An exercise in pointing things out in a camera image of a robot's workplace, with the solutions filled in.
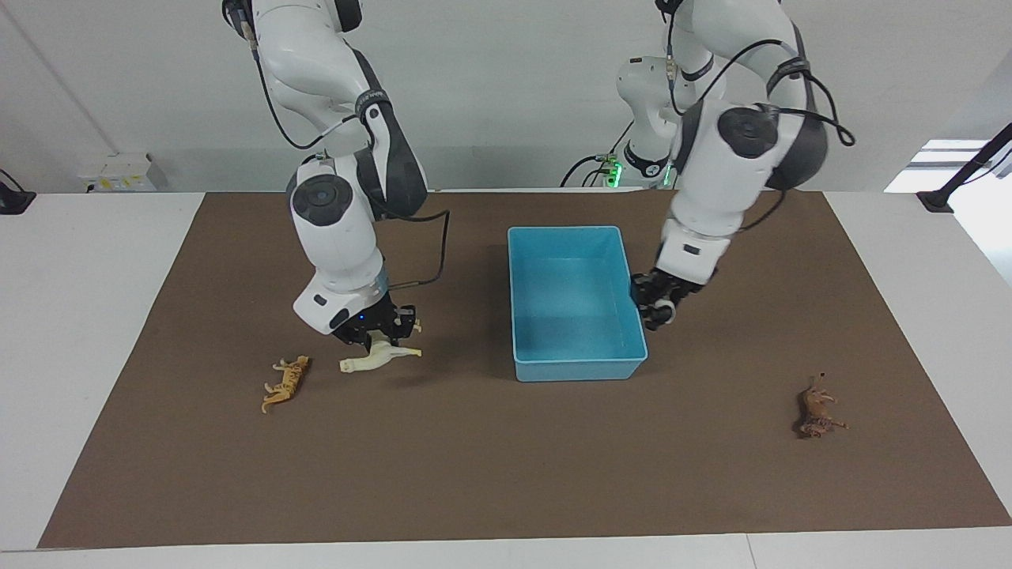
power strip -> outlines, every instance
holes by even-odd
[[[81,167],[85,191],[159,191],[168,189],[161,169],[143,153],[104,156]]]

blue plastic bin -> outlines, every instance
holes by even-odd
[[[509,230],[521,382],[627,380],[647,359],[617,227]]]

black cable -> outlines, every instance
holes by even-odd
[[[608,155],[615,153],[615,149],[618,148],[618,145],[622,142],[622,139],[625,138],[625,135],[629,134],[629,129],[632,128],[634,123],[636,123],[636,120],[629,120],[629,124],[625,126],[625,130],[622,131],[622,134],[618,135],[618,138],[615,139],[615,144],[611,145],[611,150],[608,151]],[[604,172],[602,172],[601,170],[597,170],[593,173],[594,173],[594,179],[590,181],[591,186],[597,185],[597,176],[599,176]]]
[[[787,190],[786,189],[781,189],[780,190],[780,196],[776,198],[776,204],[773,204],[772,208],[770,208],[765,214],[759,216],[758,220],[756,220],[756,221],[750,223],[749,225],[747,225],[747,226],[739,229],[736,233],[745,233],[746,231],[749,231],[750,229],[754,229],[757,226],[759,226],[759,224],[761,224],[762,222],[768,220],[769,217],[772,216],[774,212],[776,212],[777,210],[780,209],[780,206],[783,205],[783,200],[786,199],[786,197],[787,197]]]
[[[829,101],[829,108],[830,108],[830,113],[832,114],[832,119],[827,119],[825,115],[819,114],[817,112],[812,112],[810,110],[800,112],[802,109],[795,109],[795,108],[785,108],[782,109],[781,112],[786,112],[787,114],[803,114],[805,116],[811,116],[817,120],[822,120],[823,123],[826,123],[827,125],[830,125],[831,127],[836,129],[836,136],[838,139],[840,139],[840,144],[842,144],[843,146],[851,147],[857,144],[857,138],[854,137],[854,134],[851,133],[849,130],[847,130],[847,128],[844,127],[843,125],[840,125],[840,114],[836,110],[836,99],[833,98],[833,93],[831,93],[829,91],[829,88],[822,81],[820,81],[818,77],[813,75],[811,71],[806,71],[805,77],[810,82],[814,83],[817,87],[819,87],[819,89],[822,90],[823,94],[826,95],[826,100]]]
[[[731,69],[731,66],[734,65],[738,60],[740,60],[743,57],[745,57],[746,54],[748,54],[752,50],[755,50],[756,48],[761,48],[763,46],[782,46],[782,45],[783,45],[783,42],[781,42],[779,39],[760,39],[759,42],[756,42],[756,43],[748,46],[747,48],[745,48],[741,52],[738,52],[737,54],[735,54],[735,57],[731,58],[728,61],[728,63],[724,64],[724,67],[721,68],[721,72],[716,74],[716,77],[714,77],[713,81],[710,82],[709,86],[706,87],[706,90],[703,91],[701,95],[699,95],[699,98],[696,99],[696,102],[699,102],[702,99],[706,98],[706,95],[708,95],[709,92],[711,90],[713,90],[713,86],[716,85],[716,82],[721,80],[721,77],[724,77],[724,74],[727,73],[729,69]]]
[[[666,66],[670,66],[673,58],[675,57],[673,48],[671,47],[671,32],[675,30],[675,15],[671,15],[671,23],[668,24],[668,60],[665,62]],[[675,110],[675,114],[679,116],[684,116],[685,113],[678,110],[678,105],[675,104],[675,78],[674,76],[668,78],[668,94],[671,95],[671,108]]]
[[[590,181],[590,176],[594,176],[594,179],[596,180],[597,176],[607,174],[608,172],[610,172],[610,170],[604,168],[599,168],[593,172],[587,172],[587,177],[583,178],[583,183],[580,184],[580,187],[587,187],[587,182]]]
[[[588,156],[586,158],[581,158],[580,160],[578,160],[577,163],[573,164],[573,167],[570,168],[570,171],[566,172],[566,175],[563,176],[563,183],[559,184],[559,187],[566,187],[566,182],[569,181],[570,176],[572,176],[573,173],[576,172],[577,168],[583,166],[587,162],[593,162],[594,160],[597,160],[597,155]]]
[[[414,289],[415,287],[431,284],[432,282],[439,280],[439,278],[442,277],[443,268],[446,266],[446,241],[447,237],[449,236],[449,210],[443,210],[438,214],[425,216],[422,218],[416,218],[413,216],[402,216],[401,214],[391,211],[386,204],[383,204],[382,201],[373,197],[371,194],[369,194],[368,191],[363,191],[362,193],[364,193],[365,196],[368,197],[369,201],[373,206],[375,206],[376,209],[378,209],[383,213],[387,214],[388,216],[396,220],[402,220],[411,223],[428,223],[431,221],[438,220],[439,218],[443,218],[442,241],[439,245],[439,269],[436,271],[435,276],[433,276],[432,278],[427,278],[425,280],[408,280],[407,282],[398,282],[397,284],[391,284],[390,287],[388,287],[388,290],[403,291],[404,289]]]
[[[857,144],[857,138],[854,137],[854,134],[851,133],[849,129],[847,129],[839,121],[837,121],[835,118],[830,118],[825,114],[819,114],[818,112],[806,110],[804,108],[781,108],[780,112],[783,114],[799,114],[802,116],[808,116],[810,118],[815,118],[816,120],[825,123],[830,127],[836,129],[836,136],[837,138],[840,139],[840,144],[842,144],[843,146],[851,147]]]
[[[302,145],[291,140],[291,137],[288,136],[288,133],[284,131],[284,127],[281,126],[281,119],[277,117],[277,111],[274,109],[274,102],[270,100],[270,91],[267,90],[267,80],[263,76],[263,65],[260,64],[260,58],[254,56],[253,61],[256,62],[256,70],[257,73],[260,75],[260,86],[263,88],[263,97],[267,100],[267,108],[270,109],[270,115],[274,118],[274,125],[277,126],[277,130],[281,133],[281,136],[284,137],[284,140],[291,146],[298,148],[299,150],[309,150],[314,146],[318,145],[320,141],[323,140],[324,135],[320,135],[319,137],[313,139],[313,142],[311,142],[310,144]],[[345,123],[351,120],[354,117],[355,117],[354,114],[349,114],[348,116],[345,116],[344,118],[341,119],[340,125],[344,125]]]
[[[999,167],[999,166],[1001,166],[1001,165],[1002,165],[1002,162],[1005,162],[1005,159],[1006,159],[1006,158],[1008,158],[1008,157],[1009,157],[1009,155],[1012,155],[1012,148],[1010,148],[1010,149],[1009,149],[1009,151],[1005,153],[1005,156],[1002,156],[1002,159],[1001,159],[1001,160],[999,160],[998,162],[995,162],[994,164],[992,164],[992,165],[991,165],[991,167],[990,167],[990,168],[988,168],[988,171],[987,171],[987,172],[984,172],[983,174],[981,174],[981,175],[977,176],[976,178],[971,178],[971,179],[968,179],[968,180],[966,180],[966,181],[962,182],[961,184],[959,184],[959,187],[962,187],[962,186],[964,186],[964,185],[966,185],[966,184],[968,184],[968,183],[974,183],[974,182],[976,182],[977,180],[979,180],[979,179],[983,178],[984,176],[987,176],[987,175],[988,175],[988,174],[990,174],[991,172],[994,172],[995,170],[997,170],[997,169],[998,169],[998,167]]]
[[[20,191],[21,193],[27,193],[24,190],[24,188],[21,187],[21,184],[17,183],[17,180],[14,179],[14,176],[12,176],[12,175],[10,175],[10,174],[7,173],[7,170],[4,170],[3,168],[0,168],[0,174],[3,174],[5,178],[7,178],[8,180],[14,182],[14,185],[17,186],[18,191]]]

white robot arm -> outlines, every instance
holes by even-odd
[[[349,344],[370,349],[380,331],[397,346],[418,328],[415,309],[391,300],[372,223],[413,219],[427,187],[372,67],[341,35],[361,21],[358,1],[224,0],[222,9],[249,42],[268,102],[273,98],[312,123],[320,132],[313,144],[351,118],[369,137],[367,147],[353,155],[311,156],[288,183],[291,218],[316,266],[294,302],[296,313],[318,332]],[[284,136],[297,148],[313,146]]]
[[[818,113],[813,85],[822,83],[777,0],[655,3],[671,18],[669,57],[630,60],[618,77],[634,114],[619,158],[622,183],[658,186],[670,167],[682,187],[671,201],[654,268],[632,276],[651,330],[670,323],[679,302],[709,281],[764,186],[786,190],[819,171],[828,146],[824,123],[846,146],[854,142],[837,121],[835,104],[832,118]],[[714,56],[762,78],[766,100],[724,100],[724,70],[715,69]]]

brown table mat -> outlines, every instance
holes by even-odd
[[[644,270],[669,198],[432,195],[446,273],[395,293],[425,356],[347,376],[361,348],[291,312],[312,267],[283,195],[207,195],[39,547],[1010,523],[818,193],[736,238],[631,380],[518,383],[507,229],[617,225]],[[377,233],[394,280],[434,270],[438,224]],[[301,353],[300,393],[262,415],[270,364]],[[799,440],[820,372],[852,428]]]

